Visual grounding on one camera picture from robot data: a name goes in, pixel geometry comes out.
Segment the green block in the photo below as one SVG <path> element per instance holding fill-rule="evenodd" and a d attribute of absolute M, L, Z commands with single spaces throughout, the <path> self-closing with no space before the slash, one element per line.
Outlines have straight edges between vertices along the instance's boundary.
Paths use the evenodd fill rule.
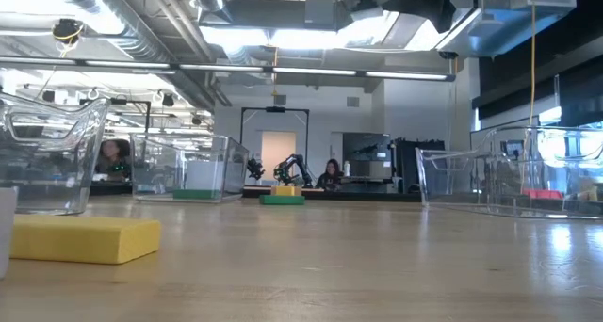
<path fill-rule="evenodd" d="M 305 205 L 305 197 L 261 195 L 259 197 L 259 202 L 262 205 Z"/>
<path fill-rule="evenodd" d="M 215 189 L 176 189 L 172 192 L 175 200 L 217 200 L 220 192 Z"/>

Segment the clear plastic bin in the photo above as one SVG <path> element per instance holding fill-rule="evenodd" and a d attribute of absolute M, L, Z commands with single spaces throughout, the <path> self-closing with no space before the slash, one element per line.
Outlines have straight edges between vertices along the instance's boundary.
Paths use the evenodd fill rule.
<path fill-rule="evenodd" d="M 523 140 L 512 160 L 501 141 Z M 416 150 L 426 207 L 502 217 L 603 219 L 603 129 L 499 127 L 464 152 Z M 562 200 L 531 199 L 524 188 L 557 190 Z"/>
<path fill-rule="evenodd" d="M 242 196 L 249 151 L 230 137 L 197 134 L 132 134 L 131 182 L 138 201 L 212 202 Z M 217 200 L 175 200 L 172 192 L 185 189 L 187 162 L 224 163 Z"/>
<path fill-rule="evenodd" d="M 109 101 L 48 105 L 0 92 L 0 187 L 19 214 L 85 212 Z"/>

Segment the yellow block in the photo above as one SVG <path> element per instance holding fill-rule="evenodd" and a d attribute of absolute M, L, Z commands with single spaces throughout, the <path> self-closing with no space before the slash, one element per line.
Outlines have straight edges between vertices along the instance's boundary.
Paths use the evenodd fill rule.
<path fill-rule="evenodd" d="M 159 250 L 161 223 L 120 217 L 18 215 L 12 259 L 121 265 Z"/>

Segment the person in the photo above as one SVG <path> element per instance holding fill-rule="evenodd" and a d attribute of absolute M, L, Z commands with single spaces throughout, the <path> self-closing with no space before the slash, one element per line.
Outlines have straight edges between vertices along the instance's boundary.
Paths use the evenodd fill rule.
<path fill-rule="evenodd" d="M 337 191 L 342 185 L 341 179 L 343 172 L 335 159 L 330 159 L 325 167 L 325 171 L 318 177 L 316 188 L 324 191 Z"/>
<path fill-rule="evenodd" d="M 128 181 L 131 174 L 130 143 L 120 138 L 104 140 L 95 173 L 105 175 L 109 182 Z"/>

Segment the grey cabinet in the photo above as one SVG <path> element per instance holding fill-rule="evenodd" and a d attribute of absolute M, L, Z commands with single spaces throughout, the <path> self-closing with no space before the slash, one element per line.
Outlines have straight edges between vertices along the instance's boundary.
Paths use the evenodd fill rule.
<path fill-rule="evenodd" d="M 343 177 L 342 192 L 386 193 L 392 181 L 390 136 L 344 133 L 343 167 L 350 161 L 350 177 Z"/>

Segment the long linear ceiling light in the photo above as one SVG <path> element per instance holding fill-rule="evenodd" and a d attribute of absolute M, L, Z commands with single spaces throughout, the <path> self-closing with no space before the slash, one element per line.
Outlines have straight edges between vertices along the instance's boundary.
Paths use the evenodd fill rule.
<path fill-rule="evenodd" d="M 0 56 L 0 66 L 24 69 L 48 70 L 56 68 L 64 71 L 130 72 L 175 74 L 176 72 L 232 72 L 268 74 L 306 74 L 350 78 L 416 80 L 431 82 L 453 82 L 454 74 L 426 72 L 383 72 L 342 70 L 327 68 L 295 68 L 282 66 L 237 66 L 220 64 L 182 64 L 163 62 L 117 61 L 82 58 L 55 58 L 38 56 Z"/>

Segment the white paper label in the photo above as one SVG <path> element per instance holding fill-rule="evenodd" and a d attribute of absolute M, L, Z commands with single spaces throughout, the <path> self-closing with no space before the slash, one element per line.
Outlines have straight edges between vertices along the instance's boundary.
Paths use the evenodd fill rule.
<path fill-rule="evenodd" d="M 188 161 L 185 189 L 220 190 L 223 184 L 223 175 L 224 163 L 221 161 Z"/>

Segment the red box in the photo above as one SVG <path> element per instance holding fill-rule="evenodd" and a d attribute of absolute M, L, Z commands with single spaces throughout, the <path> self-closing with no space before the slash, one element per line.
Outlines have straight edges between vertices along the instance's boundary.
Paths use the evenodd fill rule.
<path fill-rule="evenodd" d="M 557 190 L 524 188 L 522 194 L 531 199 L 562 200 L 563 194 Z"/>

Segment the white block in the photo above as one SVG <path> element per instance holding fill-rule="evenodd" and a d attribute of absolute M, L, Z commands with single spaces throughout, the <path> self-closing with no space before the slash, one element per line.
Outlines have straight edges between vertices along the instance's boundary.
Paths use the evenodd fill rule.
<path fill-rule="evenodd" d="M 0 187 L 0 281 L 5 278 L 8 269 L 17 198 L 14 188 Z"/>

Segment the black gantry frame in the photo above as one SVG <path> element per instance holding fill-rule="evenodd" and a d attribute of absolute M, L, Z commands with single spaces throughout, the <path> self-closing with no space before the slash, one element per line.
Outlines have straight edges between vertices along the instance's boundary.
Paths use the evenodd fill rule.
<path fill-rule="evenodd" d="M 262 180 L 273 180 L 273 170 L 291 154 L 302 154 L 307 163 L 309 120 L 308 109 L 276 105 L 241 109 L 239 142 L 263 165 Z"/>

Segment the black aluminium table frame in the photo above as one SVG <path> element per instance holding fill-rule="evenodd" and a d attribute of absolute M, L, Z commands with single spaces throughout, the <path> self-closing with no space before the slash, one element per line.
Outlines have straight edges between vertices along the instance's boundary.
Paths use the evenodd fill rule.
<path fill-rule="evenodd" d="M 259 198 L 270 193 L 269 186 L 246 185 L 243 198 Z M 303 196 L 307 200 L 320 201 L 386 201 L 386 202 L 421 202 L 420 194 L 400 193 L 358 193 L 358 192 L 325 192 L 320 189 L 304 189 Z M 93 183 L 91 196 L 132 195 L 130 184 Z"/>

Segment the large metal ventilation duct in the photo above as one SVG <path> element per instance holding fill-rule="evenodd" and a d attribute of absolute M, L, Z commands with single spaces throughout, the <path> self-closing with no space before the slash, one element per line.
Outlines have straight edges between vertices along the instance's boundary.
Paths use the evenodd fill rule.
<path fill-rule="evenodd" d="M 577 0 L 477 0 L 434 49 L 460 56 L 493 57 L 550 27 L 577 6 Z"/>

